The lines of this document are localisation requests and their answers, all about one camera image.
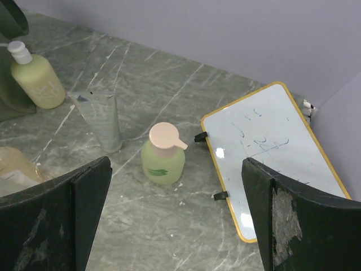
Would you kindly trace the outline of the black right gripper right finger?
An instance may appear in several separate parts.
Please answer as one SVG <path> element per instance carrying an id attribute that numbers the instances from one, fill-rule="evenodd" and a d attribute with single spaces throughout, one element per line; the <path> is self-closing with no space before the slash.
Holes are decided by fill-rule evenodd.
<path id="1" fill-rule="evenodd" d="M 243 160 L 241 175 L 264 270 L 360 270 L 360 202 L 254 158 Z"/>

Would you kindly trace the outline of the green bottle pink pump cap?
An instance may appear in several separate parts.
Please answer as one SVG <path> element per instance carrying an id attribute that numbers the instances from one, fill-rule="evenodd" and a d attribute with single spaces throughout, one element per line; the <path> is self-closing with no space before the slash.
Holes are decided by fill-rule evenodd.
<path id="1" fill-rule="evenodd" d="M 175 125 L 167 122 L 155 124 L 149 139 L 141 148 L 141 161 L 145 176 L 154 183 L 168 185 L 177 182 L 185 165 L 188 145 L 179 136 Z"/>

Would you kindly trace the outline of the yellow-green lotion bottle white cap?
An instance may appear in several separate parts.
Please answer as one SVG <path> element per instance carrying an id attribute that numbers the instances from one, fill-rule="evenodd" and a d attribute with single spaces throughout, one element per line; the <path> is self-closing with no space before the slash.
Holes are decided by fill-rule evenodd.
<path id="1" fill-rule="evenodd" d="M 33 103 L 42 109 L 60 106 L 66 92 L 50 62 L 37 54 L 32 54 L 21 41 L 7 45 L 14 62 L 11 74 Z"/>

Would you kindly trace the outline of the amber bottle white cap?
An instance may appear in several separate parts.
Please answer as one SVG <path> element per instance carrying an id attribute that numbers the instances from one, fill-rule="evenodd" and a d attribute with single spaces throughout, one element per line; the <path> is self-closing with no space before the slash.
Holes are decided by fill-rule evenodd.
<path id="1" fill-rule="evenodd" d="M 40 164 L 31 162 L 21 151 L 1 147 L 1 190 L 14 193 L 49 180 L 50 174 Z"/>

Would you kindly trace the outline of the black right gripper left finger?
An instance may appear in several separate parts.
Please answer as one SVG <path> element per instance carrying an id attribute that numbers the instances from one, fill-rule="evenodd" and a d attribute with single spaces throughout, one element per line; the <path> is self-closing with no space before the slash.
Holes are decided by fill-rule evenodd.
<path id="1" fill-rule="evenodd" d="M 111 178 L 103 156 L 1 197 L 1 270 L 85 270 Z"/>

